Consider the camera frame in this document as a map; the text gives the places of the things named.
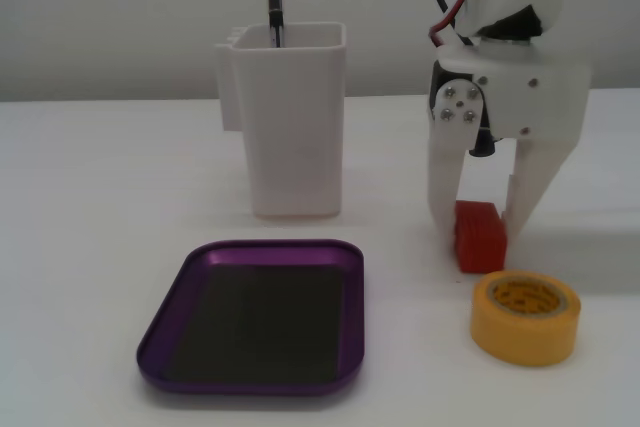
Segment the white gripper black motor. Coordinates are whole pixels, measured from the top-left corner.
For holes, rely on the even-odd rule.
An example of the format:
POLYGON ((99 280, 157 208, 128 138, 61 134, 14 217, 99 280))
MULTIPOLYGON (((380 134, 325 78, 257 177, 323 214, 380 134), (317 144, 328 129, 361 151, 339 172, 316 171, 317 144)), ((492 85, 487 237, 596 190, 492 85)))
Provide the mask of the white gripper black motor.
POLYGON ((489 157, 514 140, 502 220, 511 247, 578 145, 589 68, 532 45, 483 42, 436 51, 429 95, 428 206, 445 242, 454 240, 465 155, 489 157))

